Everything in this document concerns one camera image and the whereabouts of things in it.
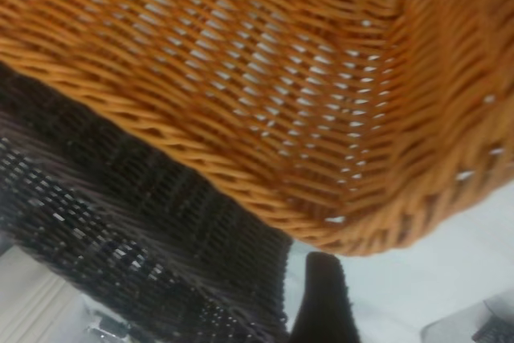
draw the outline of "wicker weave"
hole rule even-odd
[[[0,60],[327,251],[514,173],[510,0],[0,0]]]
[[[193,170],[3,66],[0,138],[0,231],[31,255],[163,341],[285,338],[290,239]]]

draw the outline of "orange wicker basket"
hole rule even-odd
[[[514,0],[0,0],[0,60],[326,251],[514,176]]]

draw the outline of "woven pattern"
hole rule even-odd
[[[509,0],[0,0],[0,60],[327,251],[512,176]]]
[[[84,106],[0,79],[2,231],[164,341],[283,340],[288,237]]]

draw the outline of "dark brown wicker basket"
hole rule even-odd
[[[0,67],[0,229],[155,337],[282,341],[290,239],[193,170]]]

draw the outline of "white table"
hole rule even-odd
[[[290,254],[290,326],[311,250],[295,243]],[[409,249],[341,262],[363,343],[419,343],[424,327],[514,286],[514,184],[450,218]]]

